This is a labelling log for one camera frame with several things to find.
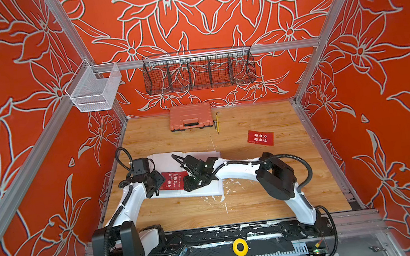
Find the red card row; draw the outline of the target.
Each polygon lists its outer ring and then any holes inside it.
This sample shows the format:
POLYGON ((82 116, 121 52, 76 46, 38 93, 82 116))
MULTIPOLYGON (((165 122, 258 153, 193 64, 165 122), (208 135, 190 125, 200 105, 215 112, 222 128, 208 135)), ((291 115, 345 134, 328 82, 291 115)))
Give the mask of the red card row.
POLYGON ((183 172, 165 172, 162 173, 164 177, 164 183, 161 185, 160 190, 184 190, 184 178, 188 176, 186 171, 183 172))
POLYGON ((251 144, 273 146, 274 133, 273 132, 258 132, 250 130, 248 132, 247 140, 251 144))

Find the white photo album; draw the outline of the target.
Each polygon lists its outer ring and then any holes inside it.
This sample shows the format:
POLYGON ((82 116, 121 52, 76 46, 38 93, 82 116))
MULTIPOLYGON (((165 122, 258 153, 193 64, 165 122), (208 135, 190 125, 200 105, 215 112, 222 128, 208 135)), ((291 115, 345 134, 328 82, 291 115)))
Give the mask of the white photo album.
POLYGON ((150 169, 155 168, 164 178, 164 183, 159 189, 159 195, 153 195, 153 198, 183 198, 183 197, 203 197, 223 195, 223 182, 220 180, 211 180, 205 183, 204 180, 196 180, 191 174, 181 167, 172 155, 181 157, 181 161, 187 156, 207 162, 210 157, 221 157, 220 152, 171 152, 158 153, 147 156, 149 159, 150 169))

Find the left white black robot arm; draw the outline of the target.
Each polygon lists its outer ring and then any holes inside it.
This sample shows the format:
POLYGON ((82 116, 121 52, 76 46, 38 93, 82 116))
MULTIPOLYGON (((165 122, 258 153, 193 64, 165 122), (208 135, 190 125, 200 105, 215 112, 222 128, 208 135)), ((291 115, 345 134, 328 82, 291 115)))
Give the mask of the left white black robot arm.
POLYGON ((128 171, 119 183, 123 195, 108 224, 95 230, 91 242, 93 256, 148 256, 164 243, 160 225, 138 231, 136 228, 140 208, 146 199, 159 195, 165 177, 155 170, 152 159, 133 159, 123 147, 115 151, 115 159, 128 171))

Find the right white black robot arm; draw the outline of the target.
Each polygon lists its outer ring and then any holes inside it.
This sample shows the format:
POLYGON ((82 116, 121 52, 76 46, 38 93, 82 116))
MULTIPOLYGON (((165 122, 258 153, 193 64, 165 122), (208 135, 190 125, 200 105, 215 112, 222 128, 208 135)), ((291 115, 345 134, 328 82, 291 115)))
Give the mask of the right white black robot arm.
POLYGON ((259 184, 269 197, 286 206, 287 218, 296 220, 307 236, 337 234, 331 213, 324 206, 310 203, 304 193, 304 187, 313 178, 313 170, 301 157, 264 152, 260 157, 246 160, 176 154, 171 158, 187 174, 183 184, 188 193, 214 183, 222 184, 224 180, 247 180, 259 184))

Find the red card top row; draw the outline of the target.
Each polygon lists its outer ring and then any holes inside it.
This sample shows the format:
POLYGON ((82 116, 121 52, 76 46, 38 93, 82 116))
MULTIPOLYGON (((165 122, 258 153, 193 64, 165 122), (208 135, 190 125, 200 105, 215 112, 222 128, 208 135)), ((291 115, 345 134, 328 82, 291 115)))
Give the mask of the red card top row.
POLYGON ((273 146, 274 133, 273 132, 258 132, 250 130, 248 132, 247 140, 251 144, 273 146))

